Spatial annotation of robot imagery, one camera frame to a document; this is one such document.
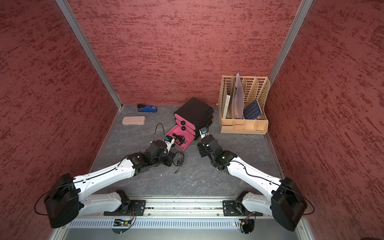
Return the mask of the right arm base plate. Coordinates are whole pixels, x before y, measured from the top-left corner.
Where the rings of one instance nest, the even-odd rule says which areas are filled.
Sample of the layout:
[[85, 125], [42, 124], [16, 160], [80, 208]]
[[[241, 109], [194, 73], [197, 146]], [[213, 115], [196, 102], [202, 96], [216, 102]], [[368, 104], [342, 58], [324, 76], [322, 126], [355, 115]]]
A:
[[225, 217], [248, 217], [249, 215], [251, 215], [251, 217], [263, 216], [262, 213], [249, 212], [239, 201], [224, 200], [222, 201], [222, 204]]

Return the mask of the black pink drawer cabinet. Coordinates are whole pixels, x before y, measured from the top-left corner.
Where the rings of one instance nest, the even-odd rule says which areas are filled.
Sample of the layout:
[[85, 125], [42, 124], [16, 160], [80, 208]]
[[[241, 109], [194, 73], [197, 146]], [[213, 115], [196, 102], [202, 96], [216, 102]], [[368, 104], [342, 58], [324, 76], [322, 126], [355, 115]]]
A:
[[195, 140], [200, 136], [199, 129], [212, 124], [213, 113], [214, 109], [211, 106], [197, 98], [191, 98], [174, 112], [174, 114], [180, 115], [196, 127]]

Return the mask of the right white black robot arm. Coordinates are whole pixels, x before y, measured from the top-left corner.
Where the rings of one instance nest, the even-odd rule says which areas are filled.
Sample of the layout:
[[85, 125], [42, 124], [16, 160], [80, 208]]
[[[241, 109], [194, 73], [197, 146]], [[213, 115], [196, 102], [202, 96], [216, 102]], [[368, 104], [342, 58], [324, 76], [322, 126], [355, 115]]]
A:
[[266, 199], [261, 201], [248, 192], [240, 195], [240, 206], [249, 213], [272, 216], [284, 229], [293, 232], [311, 202], [302, 195], [296, 183], [286, 177], [283, 180], [270, 176], [246, 163], [231, 151], [224, 151], [213, 135], [206, 135], [198, 143], [202, 157], [209, 157], [218, 171], [246, 182]]

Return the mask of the black braided earphones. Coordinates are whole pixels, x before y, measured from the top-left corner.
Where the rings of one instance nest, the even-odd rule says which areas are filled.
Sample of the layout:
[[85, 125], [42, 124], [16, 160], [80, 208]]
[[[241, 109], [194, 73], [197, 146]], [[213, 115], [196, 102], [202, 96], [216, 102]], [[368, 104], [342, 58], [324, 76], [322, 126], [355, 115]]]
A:
[[176, 137], [175, 137], [175, 142], [179, 145], [179, 146], [182, 146], [183, 144], [185, 144], [187, 141], [186, 141], [186, 139], [185, 139], [185, 137], [184, 136], [182, 136], [182, 135], [176, 135]]

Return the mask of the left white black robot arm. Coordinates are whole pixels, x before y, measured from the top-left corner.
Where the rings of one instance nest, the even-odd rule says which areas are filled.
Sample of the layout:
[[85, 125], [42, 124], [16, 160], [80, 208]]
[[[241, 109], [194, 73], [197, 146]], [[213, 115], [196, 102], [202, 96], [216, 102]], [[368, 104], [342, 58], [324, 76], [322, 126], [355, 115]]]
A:
[[63, 227], [77, 217], [95, 213], [105, 216], [135, 214], [137, 209], [131, 205], [123, 190], [102, 195], [96, 192], [118, 181], [145, 173], [160, 164], [170, 167], [175, 157], [170, 151], [171, 147], [169, 142], [153, 141], [144, 153], [125, 156], [115, 165], [81, 176], [60, 176], [52, 188], [41, 197], [51, 228]]

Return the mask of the pink bottom drawer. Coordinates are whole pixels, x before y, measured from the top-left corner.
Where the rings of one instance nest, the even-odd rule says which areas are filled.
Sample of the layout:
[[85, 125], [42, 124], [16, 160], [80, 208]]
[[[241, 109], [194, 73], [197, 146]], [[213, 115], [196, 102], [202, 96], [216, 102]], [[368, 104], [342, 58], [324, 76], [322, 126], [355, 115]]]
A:
[[174, 145], [185, 151], [186, 148], [195, 140], [195, 135], [186, 130], [186, 127], [175, 125], [167, 134], [166, 140], [174, 139]]

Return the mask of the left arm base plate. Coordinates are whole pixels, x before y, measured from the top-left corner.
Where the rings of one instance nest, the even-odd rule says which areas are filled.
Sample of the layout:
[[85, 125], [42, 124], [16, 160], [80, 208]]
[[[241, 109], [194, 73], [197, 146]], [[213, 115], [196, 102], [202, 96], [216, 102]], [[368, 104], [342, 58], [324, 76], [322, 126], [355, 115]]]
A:
[[114, 211], [104, 212], [104, 216], [122, 216], [122, 217], [134, 217], [143, 216], [146, 208], [145, 200], [130, 200], [121, 203], [121, 205]]

